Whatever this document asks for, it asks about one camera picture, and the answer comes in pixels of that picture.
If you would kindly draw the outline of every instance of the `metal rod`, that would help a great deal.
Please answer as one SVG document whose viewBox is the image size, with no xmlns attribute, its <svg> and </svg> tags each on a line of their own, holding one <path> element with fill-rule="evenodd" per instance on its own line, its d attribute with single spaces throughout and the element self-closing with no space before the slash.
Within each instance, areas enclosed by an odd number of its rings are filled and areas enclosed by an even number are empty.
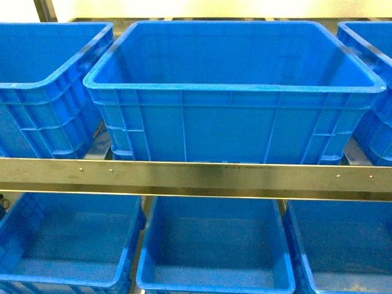
<svg viewBox="0 0 392 294">
<path fill-rule="evenodd" d="M 51 0 L 34 0 L 39 20 L 45 22 L 57 22 L 55 7 Z"/>
<path fill-rule="evenodd" d="M 0 190 L 392 201 L 392 168 L 0 158 Z"/>
</svg>

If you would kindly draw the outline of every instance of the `plastic crate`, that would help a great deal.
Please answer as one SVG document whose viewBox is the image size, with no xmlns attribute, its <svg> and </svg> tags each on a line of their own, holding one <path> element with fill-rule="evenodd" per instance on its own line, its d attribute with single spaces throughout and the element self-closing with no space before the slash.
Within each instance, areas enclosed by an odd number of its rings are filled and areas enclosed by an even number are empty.
<svg viewBox="0 0 392 294">
<path fill-rule="evenodd" d="M 82 80 L 113 43 L 112 26 L 0 24 L 0 156 L 84 155 L 102 117 Z"/>
<path fill-rule="evenodd" d="M 293 293 L 276 201 L 155 198 L 136 281 L 147 294 Z"/>
<path fill-rule="evenodd" d="M 338 163 L 384 82 L 310 21 L 141 21 L 84 79 L 118 159 Z"/>
<path fill-rule="evenodd" d="M 0 222 L 0 292 L 126 294 L 141 197 L 23 194 Z"/>
<path fill-rule="evenodd" d="M 392 293 L 392 203 L 290 201 L 296 293 Z"/>
<path fill-rule="evenodd" d="M 339 23 L 337 36 L 388 86 L 374 104 L 374 113 L 362 119 L 355 131 L 360 146 L 374 165 L 392 165 L 392 21 Z"/>
<path fill-rule="evenodd" d="M 370 110 L 361 119 L 354 137 L 374 165 L 392 166 L 392 126 Z"/>
</svg>

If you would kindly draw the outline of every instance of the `metal rail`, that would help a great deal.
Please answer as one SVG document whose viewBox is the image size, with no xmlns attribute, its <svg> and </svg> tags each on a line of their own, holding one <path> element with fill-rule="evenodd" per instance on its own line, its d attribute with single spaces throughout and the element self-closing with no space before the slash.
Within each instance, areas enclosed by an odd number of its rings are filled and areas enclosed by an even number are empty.
<svg viewBox="0 0 392 294">
<path fill-rule="evenodd" d="M 392 168 L 1 158 L 0 190 L 392 201 Z"/>
</svg>

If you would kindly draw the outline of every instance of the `shelving rack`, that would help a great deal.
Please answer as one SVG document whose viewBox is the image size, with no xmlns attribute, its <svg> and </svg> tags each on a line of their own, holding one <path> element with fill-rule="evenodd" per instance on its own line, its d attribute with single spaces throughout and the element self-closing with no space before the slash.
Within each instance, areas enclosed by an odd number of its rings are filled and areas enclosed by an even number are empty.
<svg viewBox="0 0 392 294">
<path fill-rule="evenodd" d="M 51 0 L 34 0 L 34 3 L 41 21 L 57 20 Z M 314 9 L 305 17 L 315 17 L 319 12 L 319 9 Z M 348 10 L 342 10 L 338 15 L 341 19 L 352 17 Z M 274 20 L 271 17 L 239 20 L 253 19 Z M 115 34 L 118 36 L 136 20 L 138 18 L 114 19 Z M 317 21 L 335 32 L 339 19 Z M 105 160 L 109 149 L 110 139 L 101 125 L 83 160 L 0 158 L 0 190 L 392 201 L 392 167 L 371 166 L 354 139 L 345 150 L 347 165 L 341 166 L 125 162 Z"/>
</svg>

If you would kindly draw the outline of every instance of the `crate bottom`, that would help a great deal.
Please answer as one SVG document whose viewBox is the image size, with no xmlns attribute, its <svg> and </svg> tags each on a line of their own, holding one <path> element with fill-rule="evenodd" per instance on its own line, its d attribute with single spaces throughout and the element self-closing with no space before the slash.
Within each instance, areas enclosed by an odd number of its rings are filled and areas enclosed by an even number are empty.
<svg viewBox="0 0 392 294">
<path fill-rule="evenodd" d="M 23 258 L 14 274 L 28 276 L 50 276 L 88 279 L 90 281 L 111 281 L 117 270 L 118 263 L 78 262 L 68 260 L 41 260 Z"/>
<path fill-rule="evenodd" d="M 266 222 L 168 218 L 158 252 L 154 283 L 274 288 Z"/>
<path fill-rule="evenodd" d="M 388 293 L 392 276 L 364 273 L 313 273 L 317 288 L 324 291 L 355 291 Z"/>
<path fill-rule="evenodd" d="M 299 221 L 298 226 L 319 290 L 390 292 L 390 224 Z"/>
<path fill-rule="evenodd" d="M 157 266 L 155 281 L 166 283 L 174 280 L 181 285 L 205 285 L 219 287 L 274 288 L 272 269 L 188 268 L 186 266 Z"/>
<path fill-rule="evenodd" d="M 124 215 L 54 211 L 41 222 L 13 274 L 110 282 L 131 220 Z"/>
</svg>

